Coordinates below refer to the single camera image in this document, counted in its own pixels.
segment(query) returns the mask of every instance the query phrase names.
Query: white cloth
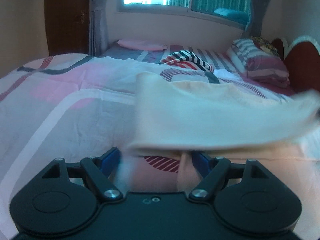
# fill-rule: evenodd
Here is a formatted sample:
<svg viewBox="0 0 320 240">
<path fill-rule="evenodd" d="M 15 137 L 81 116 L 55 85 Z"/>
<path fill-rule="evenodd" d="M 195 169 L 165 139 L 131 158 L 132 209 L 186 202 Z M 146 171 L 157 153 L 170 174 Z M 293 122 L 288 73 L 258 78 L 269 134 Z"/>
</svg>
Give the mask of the white cloth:
<svg viewBox="0 0 320 240">
<path fill-rule="evenodd" d="M 320 96 L 309 91 L 290 102 L 241 92 L 233 84 L 166 82 L 137 76 L 136 149 L 217 150 L 297 138 L 319 125 Z"/>
</svg>

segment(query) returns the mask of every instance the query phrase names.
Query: window sill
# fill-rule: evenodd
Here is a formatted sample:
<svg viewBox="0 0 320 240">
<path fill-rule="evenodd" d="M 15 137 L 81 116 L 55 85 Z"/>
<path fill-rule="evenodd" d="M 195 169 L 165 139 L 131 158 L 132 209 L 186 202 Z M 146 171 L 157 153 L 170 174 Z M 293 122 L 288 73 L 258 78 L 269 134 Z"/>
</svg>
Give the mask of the window sill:
<svg viewBox="0 0 320 240">
<path fill-rule="evenodd" d="M 191 11 L 187 7 L 177 7 L 168 5 L 158 5 L 158 4 L 130 4 L 120 6 L 117 13 L 151 13 L 151 14 L 167 14 L 167 15 L 178 15 L 187 16 L 191 18 L 197 18 L 212 22 L 217 22 L 240 30 L 244 30 L 245 26 L 241 23 L 229 20 L 228 18 L 215 14 L 205 14 L 200 12 Z"/>
</svg>

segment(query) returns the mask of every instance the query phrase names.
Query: wall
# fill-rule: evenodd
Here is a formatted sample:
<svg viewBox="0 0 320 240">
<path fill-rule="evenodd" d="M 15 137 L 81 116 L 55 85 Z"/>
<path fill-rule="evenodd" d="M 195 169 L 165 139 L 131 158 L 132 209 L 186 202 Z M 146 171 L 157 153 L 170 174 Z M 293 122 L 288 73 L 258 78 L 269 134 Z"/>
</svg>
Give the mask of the wall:
<svg viewBox="0 0 320 240">
<path fill-rule="evenodd" d="M 320 43 L 320 0 L 283 0 L 281 33 L 289 43 L 301 35 Z"/>
<path fill-rule="evenodd" d="M 177 15 L 120 13 L 117 1 L 107 2 L 109 41 L 122 38 L 148 39 L 225 51 L 242 30 L 217 22 Z M 271 0 L 263 23 L 262 36 L 273 39 L 280 28 L 282 0 Z"/>
<path fill-rule="evenodd" d="M 44 0 L 0 0 L 0 77 L 47 55 Z"/>
</svg>

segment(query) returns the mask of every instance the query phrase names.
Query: door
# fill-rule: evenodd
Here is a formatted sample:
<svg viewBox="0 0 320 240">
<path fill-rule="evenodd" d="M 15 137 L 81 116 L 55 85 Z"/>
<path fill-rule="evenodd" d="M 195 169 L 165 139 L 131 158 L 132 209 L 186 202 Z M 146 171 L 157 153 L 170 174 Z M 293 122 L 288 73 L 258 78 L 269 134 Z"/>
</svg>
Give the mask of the door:
<svg viewBox="0 0 320 240">
<path fill-rule="evenodd" d="M 44 0 L 50 56 L 89 51 L 89 0 Z"/>
</svg>

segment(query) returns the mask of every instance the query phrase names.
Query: headboard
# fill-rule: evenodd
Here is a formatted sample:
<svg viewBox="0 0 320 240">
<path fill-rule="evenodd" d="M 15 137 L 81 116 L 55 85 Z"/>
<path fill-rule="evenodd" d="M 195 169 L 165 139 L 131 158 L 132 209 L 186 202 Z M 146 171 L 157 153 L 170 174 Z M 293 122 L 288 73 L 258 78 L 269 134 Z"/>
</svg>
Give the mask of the headboard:
<svg viewBox="0 0 320 240">
<path fill-rule="evenodd" d="M 289 71 L 295 92 L 315 89 L 320 92 L 320 46 L 310 36 L 295 39 L 290 46 L 284 38 L 272 42 Z"/>
</svg>

